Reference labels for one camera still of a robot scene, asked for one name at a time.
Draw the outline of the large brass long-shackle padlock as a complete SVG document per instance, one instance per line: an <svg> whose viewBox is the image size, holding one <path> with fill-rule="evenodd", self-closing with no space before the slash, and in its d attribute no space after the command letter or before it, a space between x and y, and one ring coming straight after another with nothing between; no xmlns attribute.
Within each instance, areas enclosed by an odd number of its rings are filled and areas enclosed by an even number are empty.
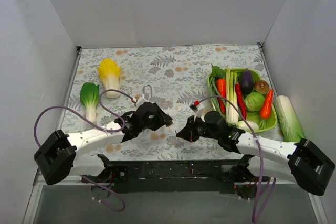
<svg viewBox="0 0 336 224"><path fill-rule="evenodd" d="M142 94L146 100L151 102L153 97L152 86L150 84L145 84L142 87Z"/></svg>

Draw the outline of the small brass padlock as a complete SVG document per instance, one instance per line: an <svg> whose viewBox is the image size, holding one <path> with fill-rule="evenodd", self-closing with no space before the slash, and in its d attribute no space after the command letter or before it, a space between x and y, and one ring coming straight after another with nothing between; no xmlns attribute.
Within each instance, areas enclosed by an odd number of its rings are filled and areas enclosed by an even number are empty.
<svg viewBox="0 0 336 224"><path fill-rule="evenodd" d="M169 122L166 123L166 126L169 127L169 126L171 126L172 124L173 124L173 121L169 121Z"/></svg>

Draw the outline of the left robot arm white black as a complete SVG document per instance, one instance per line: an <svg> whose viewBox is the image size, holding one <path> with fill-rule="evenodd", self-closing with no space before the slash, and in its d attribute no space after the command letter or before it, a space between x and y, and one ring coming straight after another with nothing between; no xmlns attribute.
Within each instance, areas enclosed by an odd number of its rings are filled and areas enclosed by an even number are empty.
<svg viewBox="0 0 336 224"><path fill-rule="evenodd" d="M106 182L112 170L100 157L87 160L82 156L107 145L134 139L144 130L156 131L170 126L173 119L156 103L143 102L135 111L129 111L114 121L96 129L66 134L56 130L34 154L34 160L47 185L54 185L69 175L88 175Z"/></svg>

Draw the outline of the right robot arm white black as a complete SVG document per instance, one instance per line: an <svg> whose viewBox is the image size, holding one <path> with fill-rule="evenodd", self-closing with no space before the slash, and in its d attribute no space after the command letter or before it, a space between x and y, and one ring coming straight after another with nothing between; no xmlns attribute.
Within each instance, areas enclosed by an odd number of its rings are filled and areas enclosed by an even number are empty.
<svg viewBox="0 0 336 224"><path fill-rule="evenodd" d="M250 155L249 162L237 168L238 176L246 181L263 174L295 182L305 191L322 196L335 170L334 162L308 139L299 142L255 139L251 133L230 127L216 111L206 113L203 118L190 116L176 136L189 142L200 137L215 139L229 152Z"/></svg>

